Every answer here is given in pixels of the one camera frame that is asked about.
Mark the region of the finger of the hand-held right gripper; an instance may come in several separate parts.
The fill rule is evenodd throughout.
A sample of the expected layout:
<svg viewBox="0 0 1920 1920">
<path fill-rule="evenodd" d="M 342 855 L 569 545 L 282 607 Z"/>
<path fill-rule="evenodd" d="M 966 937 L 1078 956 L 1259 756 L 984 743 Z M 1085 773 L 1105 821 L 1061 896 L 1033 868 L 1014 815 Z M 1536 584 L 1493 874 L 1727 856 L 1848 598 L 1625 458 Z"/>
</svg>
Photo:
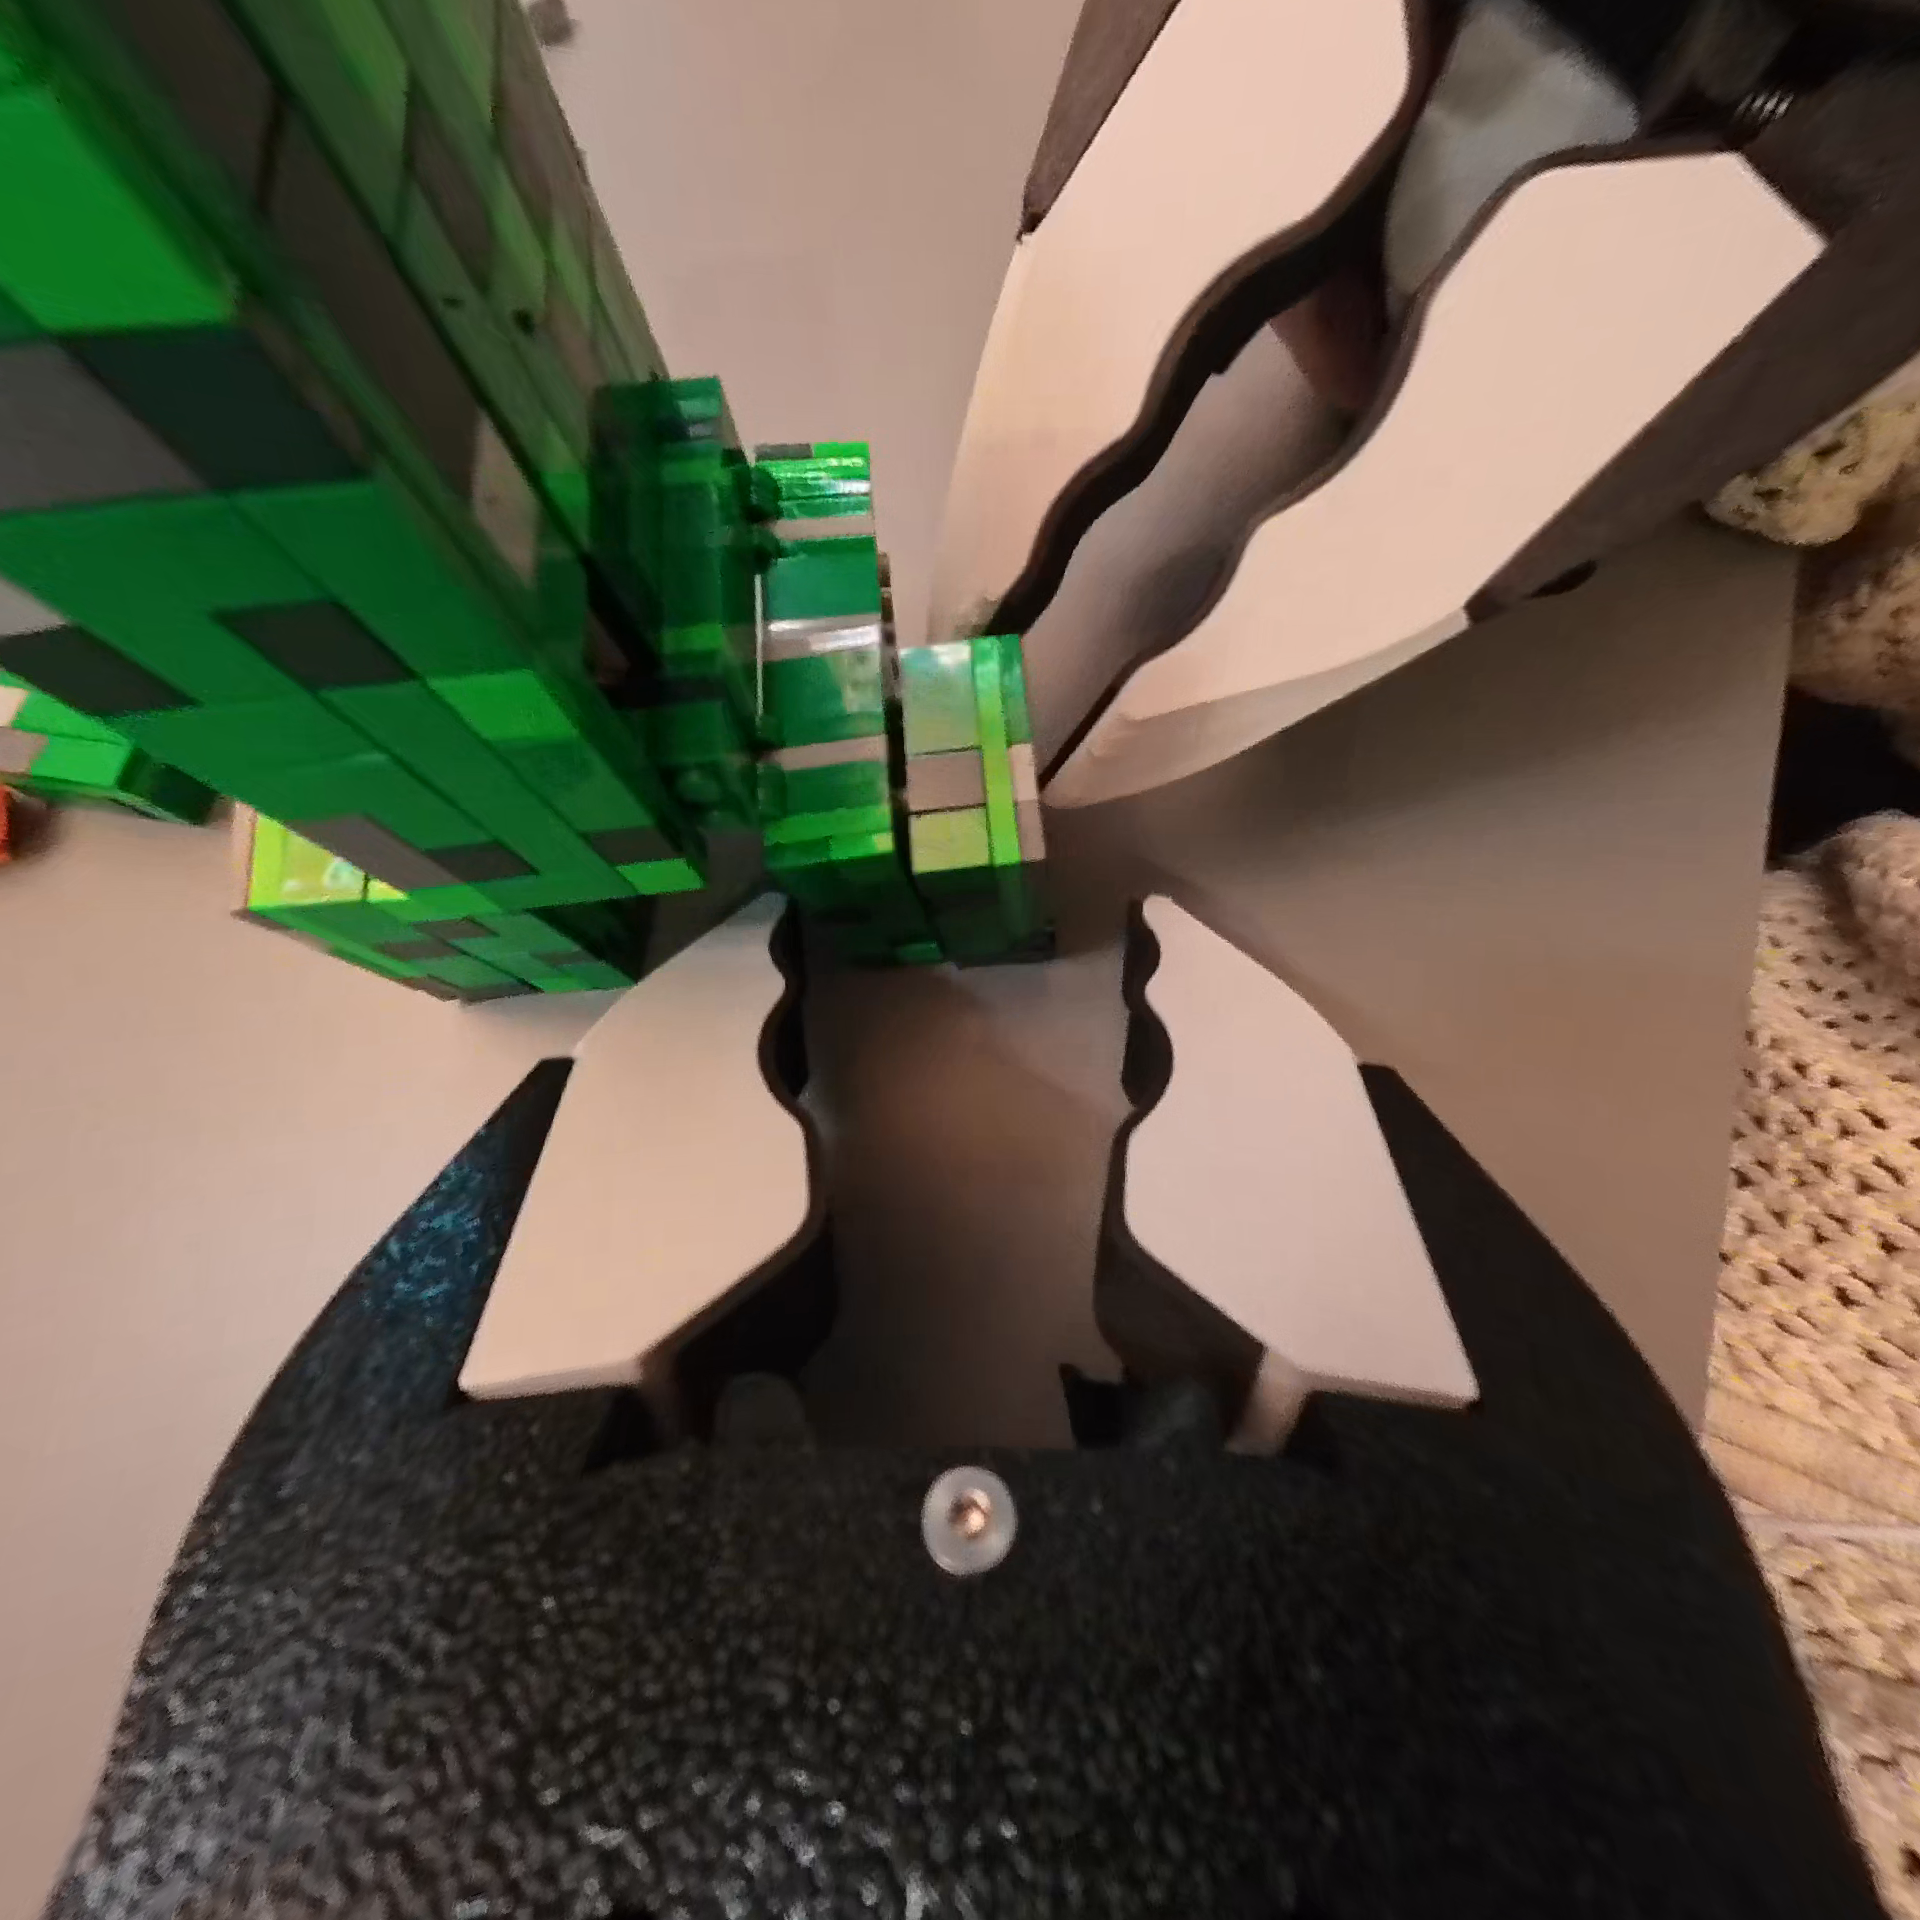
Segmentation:
<svg viewBox="0 0 1920 1920">
<path fill-rule="evenodd" d="M 933 633 L 1023 633 L 1419 103 L 1417 5 L 1085 5 L 951 466 Z"/>
<path fill-rule="evenodd" d="M 1826 244 L 1729 151 L 1563 160 L 1506 186 L 1417 301 L 1377 420 L 1249 533 L 1045 800 L 1200 774 L 1462 633 L 1499 569 Z"/>
</svg>

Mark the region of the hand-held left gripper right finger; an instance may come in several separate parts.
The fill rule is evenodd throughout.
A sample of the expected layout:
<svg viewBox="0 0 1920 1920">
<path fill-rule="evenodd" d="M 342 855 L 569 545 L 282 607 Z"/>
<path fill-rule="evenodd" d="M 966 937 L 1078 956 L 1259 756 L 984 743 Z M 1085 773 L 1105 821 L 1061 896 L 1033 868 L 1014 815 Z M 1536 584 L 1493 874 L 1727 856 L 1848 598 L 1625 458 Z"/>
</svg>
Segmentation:
<svg viewBox="0 0 1920 1920">
<path fill-rule="evenodd" d="M 1462 1409 L 1480 1388 L 1359 1062 L 1304 997 L 1169 896 L 1130 904 L 1126 1113 L 1095 1322 L 1136 1394 L 1238 1455 L 1310 1399 Z"/>
</svg>

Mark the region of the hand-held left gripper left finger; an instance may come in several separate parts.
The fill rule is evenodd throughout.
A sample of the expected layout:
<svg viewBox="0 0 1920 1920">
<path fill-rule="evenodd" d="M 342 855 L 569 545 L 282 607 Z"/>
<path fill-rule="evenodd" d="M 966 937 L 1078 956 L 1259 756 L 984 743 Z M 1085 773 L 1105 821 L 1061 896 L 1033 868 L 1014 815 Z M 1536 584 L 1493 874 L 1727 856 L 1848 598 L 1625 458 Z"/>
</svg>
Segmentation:
<svg viewBox="0 0 1920 1920">
<path fill-rule="evenodd" d="M 753 1298 L 825 1224 L 789 900 L 746 900 L 583 1032 L 456 1373 L 466 1400 L 613 1388 L 704 1433 L 773 1373 Z"/>
</svg>

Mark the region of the green lego foot block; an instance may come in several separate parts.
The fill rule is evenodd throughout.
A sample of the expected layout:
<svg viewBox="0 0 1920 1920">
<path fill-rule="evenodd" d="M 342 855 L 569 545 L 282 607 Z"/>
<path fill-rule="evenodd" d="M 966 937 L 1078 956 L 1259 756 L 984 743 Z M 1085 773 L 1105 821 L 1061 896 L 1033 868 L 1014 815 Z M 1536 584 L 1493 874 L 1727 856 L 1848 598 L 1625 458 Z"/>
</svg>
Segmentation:
<svg viewBox="0 0 1920 1920">
<path fill-rule="evenodd" d="M 903 649 L 897 711 L 907 868 L 943 960 L 1051 958 L 1021 639 L 999 633 Z"/>
<path fill-rule="evenodd" d="M 2 781 L 27 797 L 199 828 L 218 794 L 127 735 L 2 673 Z"/>
</svg>

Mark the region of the green lego creeper figure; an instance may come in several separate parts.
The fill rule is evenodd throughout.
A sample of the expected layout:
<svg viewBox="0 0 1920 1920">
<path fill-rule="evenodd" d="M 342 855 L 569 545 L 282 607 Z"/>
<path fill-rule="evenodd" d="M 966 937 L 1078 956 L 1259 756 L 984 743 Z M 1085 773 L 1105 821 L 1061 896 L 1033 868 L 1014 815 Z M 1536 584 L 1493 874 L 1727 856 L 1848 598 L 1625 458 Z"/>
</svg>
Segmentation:
<svg viewBox="0 0 1920 1920">
<path fill-rule="evenodd" d="M 770 885 L 941 956 L 859 440 L 671 377 L 528 5 L 5 5 L 5 672 L 251 828 L 240 916 L 621 991 Z"/>
</svg>

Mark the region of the person's right hand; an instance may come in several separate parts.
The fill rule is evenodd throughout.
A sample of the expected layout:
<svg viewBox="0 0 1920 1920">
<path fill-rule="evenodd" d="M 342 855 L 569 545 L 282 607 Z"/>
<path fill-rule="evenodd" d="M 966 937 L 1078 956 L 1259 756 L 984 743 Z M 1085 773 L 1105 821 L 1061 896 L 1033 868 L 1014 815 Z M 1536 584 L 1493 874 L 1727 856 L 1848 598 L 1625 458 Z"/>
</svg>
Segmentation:
<svg viewBox="0 0 1920 1920">
<path fill-rule="evenodd" d="M 1390 338 L 1379 285 L 1355 271 L 1326 278 L 1310 298 L 1302 373 L 1336 412 L 1358 416 L 1376 392 Z"/>
</svg>

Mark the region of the person's cream knit sweater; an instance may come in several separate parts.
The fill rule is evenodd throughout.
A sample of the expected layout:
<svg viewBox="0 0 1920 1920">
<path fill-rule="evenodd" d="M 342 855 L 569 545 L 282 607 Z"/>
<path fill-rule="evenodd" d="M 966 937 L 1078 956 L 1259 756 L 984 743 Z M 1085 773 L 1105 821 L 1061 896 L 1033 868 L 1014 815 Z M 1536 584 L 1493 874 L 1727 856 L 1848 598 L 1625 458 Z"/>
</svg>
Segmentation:
<svg viewBox="0 0 1920 1920">
<path fill-rule="evenodd" d="M 1917 1916 L 1917 824 L 1762 882 L 1703 1447 L 1889 1916 Z"/>
</svg>

